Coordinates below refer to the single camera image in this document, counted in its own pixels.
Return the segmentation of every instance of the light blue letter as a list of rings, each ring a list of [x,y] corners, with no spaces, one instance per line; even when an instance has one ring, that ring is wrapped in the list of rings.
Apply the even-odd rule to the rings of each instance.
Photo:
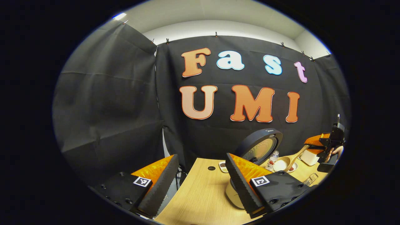
[[[233,68],[234,70],[242,70],[244,68],[244,64],[242,63],[242,56],[235,51],[223,51],[218,54],[217,66],[224,70],[229,70]]]
[[[265,69],[269,74],[281,75],[282,67],[280,66],[280,60],[271,55],[265,55],[263,58],[264,62],[267,64]]]

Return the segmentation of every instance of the plastic bottle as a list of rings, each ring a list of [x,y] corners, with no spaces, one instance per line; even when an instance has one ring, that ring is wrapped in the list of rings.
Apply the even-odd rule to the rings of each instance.
[[[267,170],[274,172],[274,163],[276,162],[276,160],[279,158],[279,152],[278,151],[274,151],[270,157],[270,159],[268,160],[268,164],[265,167]]]

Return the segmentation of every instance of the ceiling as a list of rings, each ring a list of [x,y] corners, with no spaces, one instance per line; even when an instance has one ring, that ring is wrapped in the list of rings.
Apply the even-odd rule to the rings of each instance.
[[[305,29],[284,14],[253,0],[149,0],[121,20],[141,33],[193,20],[229,20],[263,27],[291,39]]]

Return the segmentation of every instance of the black backdrop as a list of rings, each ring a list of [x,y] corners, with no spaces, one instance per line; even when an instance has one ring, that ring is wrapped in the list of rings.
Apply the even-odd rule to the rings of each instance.
[[[185,71],[184,52],[209,48],[206,64],[198,68],[202,73],[182,77]],[[242,70],[220,69],[216,62],[222,51],[240,53]],[[269,74],[265,70],[264,55],[273,55],[281,61],[282,74]],[[301,62],[305,68],[307,83],[299,79],[294,63]],[[341,123],[350,128],[350,97],[339,65],[331,56],[311,61],[293,49],[263,40],[236,36],[202,36],[160,44],[156,55],[156,86],[160,113],[165,120],[164,135],[167,149],[172,153],[184,153],[189,170],[196,157],[224,159],[227,152],[235,154],[240,142],[252,132],[275,128],[283,133],[279,146],[280,155],[298,152],[304,141],[322,132],[330,132],[337,114]],[[235,108],[235,93],[232,86],[246,85],[254,98],[263,87],[272,88],[270,123],[260,123],[247,118],[242,122],[231,121]],[[204,108],[204,85],[215,85],[214,111],[204,120],[191,119],[182,111],[182,86],[195,86],[194,108]],[[295,123],[286,122],[289,112],[288,92],[300,95]]]
[[[141,33],[112,20],[89,35],[61,71],[54,91],[54,133],[88,185],[164,157],[155,50]]]
[[[182,53],[205,47],[211,54],[202,73],[182,77]],[[226,50],[240,53],[245,68],[218,68],[218,53]],[[282,74],[266,72],[266,54],[280,59]],[[305,68],[307,83],[300,81],[296,62]],[[247,118],[231,121],[236,84],[248,86],[254,98],[263,87],[274,89],[270,123]],[[213,114],[204,120],[191,119],[182,111],[179,88],[195,86],[194,107],[203,109],[200,89],[204,85],[218,87]],[[295,123],[286,122],[288,92],[300,95]],[[53,103],[61,152],[90,185],[162,158],[162,129],[169,153],[179,154],[188,172],[197,157],[223,159],[227,152],[235,154],[240,142],[260,129],[278,129],[284,135],[280,155],[294,154],[308,137],[330,132],[337,114],[348,134],[350,97],[331,56],[314,62],[293,49],[236,36],[201,36],[156,46],[115,20],[99,27],[71,55],[61,71]],[[141,155],[149,157],[143,160]]]

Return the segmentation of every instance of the wooden spoon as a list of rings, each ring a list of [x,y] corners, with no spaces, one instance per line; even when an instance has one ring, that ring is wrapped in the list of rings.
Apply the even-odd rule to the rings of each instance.
[[[297,157],[299,157],[309,147],[310,145],[304,145],[304,147],[294,155],[279,157],[277,161],[282,160],[286,163],[286,165],[288,165],[286,169],[284,169],[283,171],[287,172],[288,170],[290,170],[290,168],[293,166],[293,163],[296,161]]]

